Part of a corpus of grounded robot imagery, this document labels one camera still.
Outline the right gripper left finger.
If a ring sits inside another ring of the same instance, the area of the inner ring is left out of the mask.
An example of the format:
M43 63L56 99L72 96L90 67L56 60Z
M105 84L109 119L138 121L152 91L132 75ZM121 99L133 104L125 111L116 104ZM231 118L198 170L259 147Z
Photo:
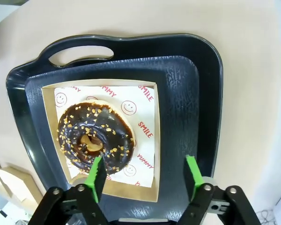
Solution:
M80 214L86 225L108 225L99 207L107 173L104 161L96 157L84 183L63 190L51 187L37 207L38 225L65 225Z

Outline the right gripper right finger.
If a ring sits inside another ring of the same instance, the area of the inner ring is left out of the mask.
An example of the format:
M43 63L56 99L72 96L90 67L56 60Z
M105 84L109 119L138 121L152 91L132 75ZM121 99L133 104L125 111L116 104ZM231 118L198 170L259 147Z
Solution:
M236 185L222 190L206 182L195 157L185 157L183 174L189 204L179 225L200 225L208 213L216 214L224 225L261 224L244 191Z

